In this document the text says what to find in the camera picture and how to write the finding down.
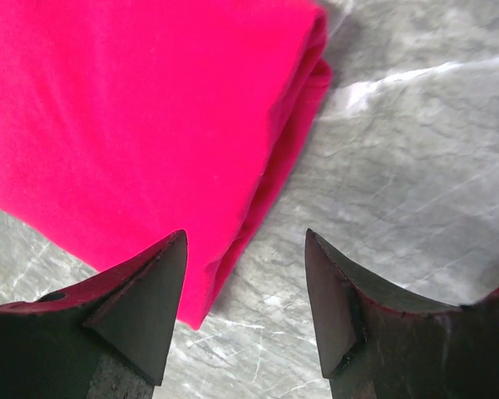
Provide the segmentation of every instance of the pink cloth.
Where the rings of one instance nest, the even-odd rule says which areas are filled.
[[[174,230],[198,328],[330,82],[309,0],[0,0],[0,208],[99,271]]]

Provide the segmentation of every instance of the marbled tabletop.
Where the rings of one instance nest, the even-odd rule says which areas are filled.
[[[177,324],[170,399],[330,399],[304,276],[310,227],[403,287],[499,284],[499,0],[330,4],[333,90],[203,328]],[[0,303],[93,274],[0,212]]]

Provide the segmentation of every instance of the gray surface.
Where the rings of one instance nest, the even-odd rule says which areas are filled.
[[[328,51],[342,80],[203,328],[177,326],[157,397],[330,398],[304,279],[307,227],[442,301],[499,284],[499,0],[345,7]],[[90,273],[0,214],[0,302]]]

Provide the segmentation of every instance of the fabric fold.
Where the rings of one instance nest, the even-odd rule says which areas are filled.
[[[102,271],[188,234],[198,328],[331,72],[309,0],[0,2],[0,208]]]

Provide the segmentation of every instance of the red object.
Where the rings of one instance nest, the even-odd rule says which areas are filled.
[[[178,229],[198,328],[330,71],[309,0],[0,1],[0,208],[99,271]]]

